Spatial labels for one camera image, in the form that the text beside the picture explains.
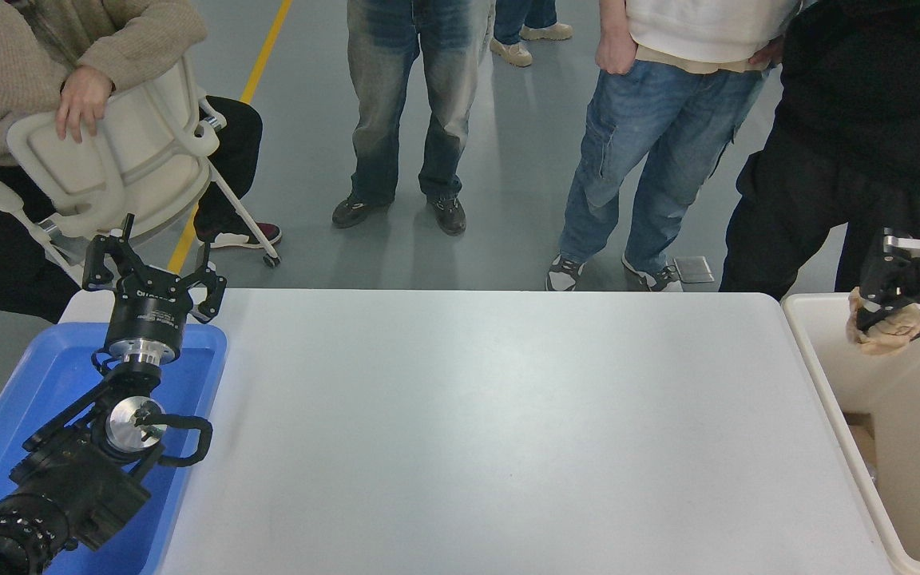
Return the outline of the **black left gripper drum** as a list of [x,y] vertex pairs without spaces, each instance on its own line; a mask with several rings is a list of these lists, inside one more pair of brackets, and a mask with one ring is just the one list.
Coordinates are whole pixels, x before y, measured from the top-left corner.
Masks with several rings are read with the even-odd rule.
[[123,276],[117,283],[105,345],[147,339],[179,347],[191,305],[179,276],[167,272],[150,272],[146,278]]

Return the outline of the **person's hand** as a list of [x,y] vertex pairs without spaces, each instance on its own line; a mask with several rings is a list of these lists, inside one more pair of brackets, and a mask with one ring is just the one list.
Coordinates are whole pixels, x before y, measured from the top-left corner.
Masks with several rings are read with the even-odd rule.
[[609,75],[627,75],[636,61],[637,50],[638,44],[627,29],[602,26],[595,65]]
[[783,36],[770,40],[769,43],[757,50],[755,54],[748,59],[748,64],[762,69],[770,65],[778,65],[783,58],[783,42]]
[[105,117],[109,96],[114,83],[90,65],[81,65],[67,76],[61,88],[61,102],[55,114],[56,136],[59,141],[67,137],[78,145],[85,134],[97,135],[97,123]]

